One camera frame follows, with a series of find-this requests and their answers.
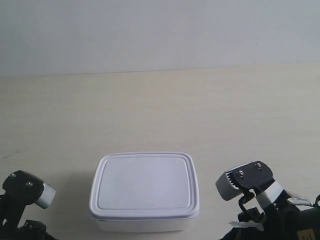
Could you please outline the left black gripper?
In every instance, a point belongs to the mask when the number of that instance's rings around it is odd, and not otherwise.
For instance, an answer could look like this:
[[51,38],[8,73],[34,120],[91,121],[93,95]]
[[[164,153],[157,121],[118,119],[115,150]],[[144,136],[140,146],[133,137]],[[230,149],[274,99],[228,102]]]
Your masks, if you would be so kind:
[[1,240],[56,240],[47,232],[41,221],[26,220],[18,227],[26,205],[12,200],[8,195],[0,196],[0,239]]

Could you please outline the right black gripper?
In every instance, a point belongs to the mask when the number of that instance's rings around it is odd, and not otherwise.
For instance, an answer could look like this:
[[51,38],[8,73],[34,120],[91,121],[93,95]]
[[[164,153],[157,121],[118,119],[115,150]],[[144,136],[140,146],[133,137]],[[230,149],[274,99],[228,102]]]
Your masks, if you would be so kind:
[[253,199],[252,194],[242,196],[238,205],[238,221],[224,240],[318,240],[320,238],[320,197],[312,203],[296,194],[281,194],[277,200],[262,209],[246,209],[244,204]]

